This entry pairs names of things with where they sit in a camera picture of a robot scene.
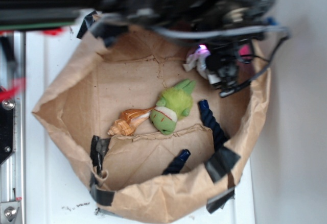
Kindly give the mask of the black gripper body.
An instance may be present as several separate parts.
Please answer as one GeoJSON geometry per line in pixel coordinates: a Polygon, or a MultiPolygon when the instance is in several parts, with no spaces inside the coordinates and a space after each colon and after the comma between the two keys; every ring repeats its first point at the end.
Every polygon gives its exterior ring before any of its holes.
{"type": "Polygon", "coordinates": [[[209,51],[209,56],[205,58],[205,72],[209,83],[221,94],[234,94],[251,84],[250,79],[238,83],[238,64],[250,64],[253,60],[251,40],[208,43],[205,46],[209,51]]]}

